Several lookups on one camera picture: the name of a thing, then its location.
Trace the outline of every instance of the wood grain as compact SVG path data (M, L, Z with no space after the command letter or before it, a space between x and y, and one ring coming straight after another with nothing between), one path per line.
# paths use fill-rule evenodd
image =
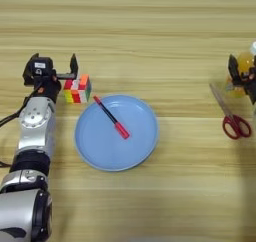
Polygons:
M93 93L137 96L159 118L145 163L99 172L74 148L86 106L60 94L51 242L256 241L255 138L224 135L208 87L223 84L229 54L255 39L255 8L255 0L0 0L0 117L31 91L22 72L32 54L66 72L75 52ZM226 100L251 120L248 98ZM1 128L1 160L12 161L18 131L17 121Z

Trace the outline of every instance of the black cable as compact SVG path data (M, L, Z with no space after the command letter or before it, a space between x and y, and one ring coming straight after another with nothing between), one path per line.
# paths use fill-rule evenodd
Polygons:
M38 86L34 89L34 91L28 97L25 98L22 106L20 107L20 109L18 111L16 111L15 113L11 114L10 116L5 117L2 120L0 120L0 127L5 125L6 123L10 122L11 120L19 117L19 115L22 112L22 110L27 106L27 103L30 100L30 98L38 91L38 89L42 86L42 84L43 84L43 82L40 82L38 84ZM0 168L5 168L5 167L11 167L11 165L6 164L6 163L0 161Z

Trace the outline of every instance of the blue plate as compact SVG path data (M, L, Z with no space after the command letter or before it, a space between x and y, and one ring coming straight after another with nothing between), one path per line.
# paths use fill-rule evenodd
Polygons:
M158 139L158 123L153 110L145 102L128 95L111 95L101 100L130 137L123 139L109 117L93 103L76 124L78 152L89 165L104 171L122 171L140 164L153 151Z

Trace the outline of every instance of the silver robot arm segment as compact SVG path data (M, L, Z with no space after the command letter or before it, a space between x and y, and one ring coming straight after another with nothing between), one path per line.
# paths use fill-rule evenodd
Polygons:
M54 145L54 113L55 105L51 99L34 97L29 100L19 118L22 133L15 155L15 159L21 159L19 165L24 163L26 166L26 160L31 162L31 159L26 159L30 155L32 158L43 156L46 158L44 162L50 162ZM0 242L45 241L51 234L52 200L47 192L48 171L47 168L41 171L33 169L10 172L2 181Z

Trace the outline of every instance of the scissors blade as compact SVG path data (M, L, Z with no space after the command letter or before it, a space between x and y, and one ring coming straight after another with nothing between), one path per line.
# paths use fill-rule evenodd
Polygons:
M222 99L222 97L221 97L221 94L220 94L220 92L218 91L218 89L217 89L214 85L212 85L212 84L210 84L210 88L211 88L211 90L212 90L212 93L213 93L215 99L217 100L217 102L219 103L221 109L223 110L224 114L225 114L226 116L233 117L232 112L230 111L230 109L228 108L228 106L227 106L227 105L225 104L225 102L223 101L223 99Z

